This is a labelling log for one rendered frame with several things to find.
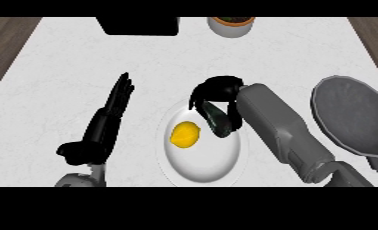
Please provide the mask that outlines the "grey pan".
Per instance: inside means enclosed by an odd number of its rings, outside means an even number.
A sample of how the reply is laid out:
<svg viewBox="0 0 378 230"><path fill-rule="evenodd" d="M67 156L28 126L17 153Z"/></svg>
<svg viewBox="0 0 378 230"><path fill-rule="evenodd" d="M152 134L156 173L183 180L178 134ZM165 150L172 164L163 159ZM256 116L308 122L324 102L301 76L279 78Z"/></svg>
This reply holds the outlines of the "grey pan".
<svg viewBox="0 0 378 230"><path fill-rule="evenodd" d="M310 108L333 144L363 156L378 172L378 90L348 76L326 77L313 88Z"/></svg>

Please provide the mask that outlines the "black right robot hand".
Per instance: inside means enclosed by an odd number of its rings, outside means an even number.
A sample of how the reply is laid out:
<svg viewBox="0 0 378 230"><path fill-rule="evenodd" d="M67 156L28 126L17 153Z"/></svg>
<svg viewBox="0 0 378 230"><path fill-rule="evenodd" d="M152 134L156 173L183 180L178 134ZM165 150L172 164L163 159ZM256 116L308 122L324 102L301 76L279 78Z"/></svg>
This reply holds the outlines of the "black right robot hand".
<svg viewBox="0 0 378 230"><path fill-rule="evenodd" d="M194 109L199 115L203 101L208 101L221 109L231 122L231 132L242 126L242 117L236 109L236 95L242 86L240 78L215 76L194 87L189 98L189 109Z"/></svg>

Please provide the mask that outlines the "black appliance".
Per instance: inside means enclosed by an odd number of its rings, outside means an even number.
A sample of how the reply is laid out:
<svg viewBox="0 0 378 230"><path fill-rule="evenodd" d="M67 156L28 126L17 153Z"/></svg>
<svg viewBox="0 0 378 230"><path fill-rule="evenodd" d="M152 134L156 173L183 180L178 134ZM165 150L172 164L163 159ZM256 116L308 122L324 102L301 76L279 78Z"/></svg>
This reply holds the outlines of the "black appliance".
<svg viewBox="0 0 378 230"><path fill-rule="evenodd" d="M97 17L107 35L175 36L177 17Z"/></svg>

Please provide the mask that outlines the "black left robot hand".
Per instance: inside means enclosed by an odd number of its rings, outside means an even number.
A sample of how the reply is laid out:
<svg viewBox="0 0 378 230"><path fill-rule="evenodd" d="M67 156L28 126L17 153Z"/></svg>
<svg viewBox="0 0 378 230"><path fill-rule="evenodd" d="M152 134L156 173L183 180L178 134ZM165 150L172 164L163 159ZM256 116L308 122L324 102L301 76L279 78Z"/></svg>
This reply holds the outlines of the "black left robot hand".
<svg viewBox="0 0 378 230"><path fill-rule="evenodd" d="M69 165L100 165L106 162L113 150L122 114L134 91L134 85L124 73L112 87L104 106L97 109L90 120L82 139L63 143L56 154L65 158Z"/></svg>

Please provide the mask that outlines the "yellow lemon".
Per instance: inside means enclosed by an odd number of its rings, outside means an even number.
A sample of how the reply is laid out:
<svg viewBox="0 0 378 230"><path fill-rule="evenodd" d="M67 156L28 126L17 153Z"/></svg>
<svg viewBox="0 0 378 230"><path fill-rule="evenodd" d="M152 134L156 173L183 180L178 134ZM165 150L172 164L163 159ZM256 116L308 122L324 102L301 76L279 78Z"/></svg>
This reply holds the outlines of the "yellow lemon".
<svg viewBox="0 0 378 230"><path fill-rule="evenodd" d="M169 142L181 149L193 146L199 139L200 128L190 121L180 122L171 131Z"/></svg>

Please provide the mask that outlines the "white pot with orange rim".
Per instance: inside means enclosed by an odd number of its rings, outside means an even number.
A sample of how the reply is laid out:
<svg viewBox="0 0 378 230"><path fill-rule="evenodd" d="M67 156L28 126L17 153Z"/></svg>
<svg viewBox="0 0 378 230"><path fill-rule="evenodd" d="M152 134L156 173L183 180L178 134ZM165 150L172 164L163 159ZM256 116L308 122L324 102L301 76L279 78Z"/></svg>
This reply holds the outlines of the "white pot with orange rim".
<svg viewBox="0 0 378 230"><path fill-rule="evenodd" d="M243 22L227 22L218 17L208 17L206 23L212 32L224 38L242 37L252 28L254 17Z"/></svg>

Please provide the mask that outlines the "dark green eggplant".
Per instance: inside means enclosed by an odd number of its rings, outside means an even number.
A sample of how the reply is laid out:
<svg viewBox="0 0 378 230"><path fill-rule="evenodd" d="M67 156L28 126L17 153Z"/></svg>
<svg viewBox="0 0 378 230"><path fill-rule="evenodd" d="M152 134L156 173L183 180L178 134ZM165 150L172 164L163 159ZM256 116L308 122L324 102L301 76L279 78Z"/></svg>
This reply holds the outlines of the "dark green eggplant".
<svg viewBox="0 0 378 230"><path fill-rule="evenodd" d="M231 122L221 109L208 101L202 102L200 116L206 121L214 135L218 138L225 138L231 133Z"/></svg>

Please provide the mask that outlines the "white plate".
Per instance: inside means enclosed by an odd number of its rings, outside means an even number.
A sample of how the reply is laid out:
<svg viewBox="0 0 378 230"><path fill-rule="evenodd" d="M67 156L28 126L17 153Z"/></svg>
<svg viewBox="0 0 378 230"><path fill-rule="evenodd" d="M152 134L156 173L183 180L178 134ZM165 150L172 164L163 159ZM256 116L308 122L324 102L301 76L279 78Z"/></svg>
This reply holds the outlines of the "white plate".
<svg viewBox="0 0 378 230"><path fill-rule="evenodd" d="M169 142L178 123L190 121L199 127L199 140L189 148ZM237 181L248 163L248 138L242 130L218 138L187 100L165 112L156 130L156 160L168 181L177 187L227 187Z"/></svg>

